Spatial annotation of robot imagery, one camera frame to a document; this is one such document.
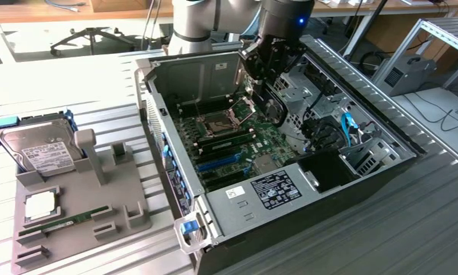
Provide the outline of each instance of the hard drive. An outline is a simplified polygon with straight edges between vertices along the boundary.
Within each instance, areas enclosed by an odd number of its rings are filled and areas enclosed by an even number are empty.
[[[84,157],[75,145],[77,130],[71,111],[44,116],[0,118],[0,146],[19,164],[21,172],[37,170],[52,176],[75,169]]]

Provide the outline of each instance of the chair wheel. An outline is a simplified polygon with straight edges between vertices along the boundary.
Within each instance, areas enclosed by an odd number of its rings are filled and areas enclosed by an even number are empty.
[[[56,50],[56,49],[51,49],[51,54],[53,56],[61,56],[61,51],[60,50]]]

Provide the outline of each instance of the metal rack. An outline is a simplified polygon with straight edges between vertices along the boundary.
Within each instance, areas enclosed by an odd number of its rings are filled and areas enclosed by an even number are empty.
[[[410,30],[402,44],[400,45],[396,54],[390,58],[390,62],[385,65],[385,68],[378,72],[378,75],[375,77],[375,83],[380,83],[381,81],[384,81],[384,79],[389,75],[396,62],[398,61],[400,57],[410,47],[410,44],[416,40],[421,30],[429,32],[432,36],[434,36],[437,39],[441,39],[446,44],[449,44],[458,50],[458,17],[420,19],[413,29]],[[424,44],[424,46],[418,49],[417,54],[424,53],[429,44],[430,42]],[[458,70],[445,82],[444,87],[448,87],[452,84],[457,76]]]

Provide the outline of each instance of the barcode label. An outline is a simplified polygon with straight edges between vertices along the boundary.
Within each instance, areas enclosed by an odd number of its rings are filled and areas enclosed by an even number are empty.
[[[23,153],[40,173],[73,165],[64,142],[27,148]]]

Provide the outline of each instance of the motherboard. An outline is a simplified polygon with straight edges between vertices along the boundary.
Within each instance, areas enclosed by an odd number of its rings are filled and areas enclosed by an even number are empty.
[[[284,166],[296,152],[245,96],[179,107],[176,129],[207,191]]]

